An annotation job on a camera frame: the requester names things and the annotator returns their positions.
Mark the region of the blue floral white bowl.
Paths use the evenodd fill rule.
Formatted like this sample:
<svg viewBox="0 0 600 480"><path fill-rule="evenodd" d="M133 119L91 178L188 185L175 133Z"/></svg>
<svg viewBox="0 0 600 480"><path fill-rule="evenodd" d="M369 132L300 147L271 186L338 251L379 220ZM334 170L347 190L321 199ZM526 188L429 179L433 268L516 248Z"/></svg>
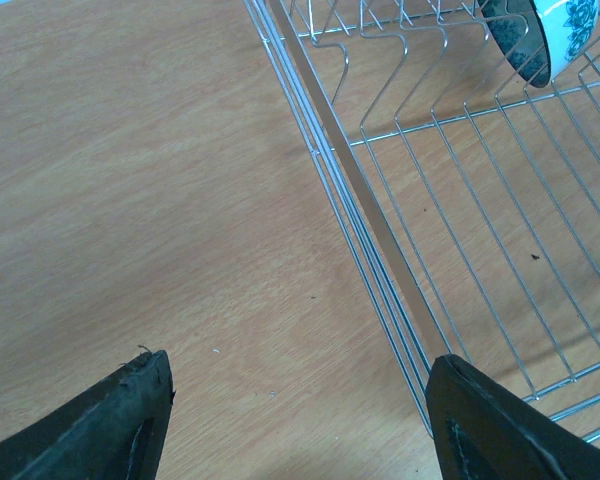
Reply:
<svg viewBox="0 0 600 480"><path fill-rule="evenodd" d="M538 89L581 54L600 11L598 0L490 0L478 6L509 64Z"/></svg>

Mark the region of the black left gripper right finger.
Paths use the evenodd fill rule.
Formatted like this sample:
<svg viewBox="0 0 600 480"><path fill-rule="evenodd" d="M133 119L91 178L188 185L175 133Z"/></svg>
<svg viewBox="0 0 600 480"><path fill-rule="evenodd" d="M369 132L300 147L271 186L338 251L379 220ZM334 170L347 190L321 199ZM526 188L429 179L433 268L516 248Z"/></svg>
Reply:
<svg viewBox="0 0 600 480"><path fill-rule="evenodd" d="M438 357L426 404L444 479L600 479L600 449L461 357Z"/></svg>

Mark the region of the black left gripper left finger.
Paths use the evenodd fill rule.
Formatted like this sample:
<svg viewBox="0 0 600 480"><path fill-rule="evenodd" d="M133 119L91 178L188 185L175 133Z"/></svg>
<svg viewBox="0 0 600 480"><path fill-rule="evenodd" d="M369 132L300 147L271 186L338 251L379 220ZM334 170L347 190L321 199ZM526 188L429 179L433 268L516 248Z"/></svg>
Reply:
<svg viewBox="0 0 600 480"><path fill-rule="evenodd" d="M0 479L154 479L174 385L166 351L145 351L0 441Z"/></svg>

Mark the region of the chrome wire dish rack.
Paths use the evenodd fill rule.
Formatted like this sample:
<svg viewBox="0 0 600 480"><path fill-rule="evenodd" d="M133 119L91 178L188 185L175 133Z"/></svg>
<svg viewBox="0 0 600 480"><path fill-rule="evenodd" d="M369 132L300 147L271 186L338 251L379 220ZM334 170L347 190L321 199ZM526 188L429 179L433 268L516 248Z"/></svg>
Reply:
<svg viewBox="0 0 600 480"><path fill-rule="evenodd" d="M454 354L600 448L600 10L540 88L532 3L246 10L421 420Z"/></svg>

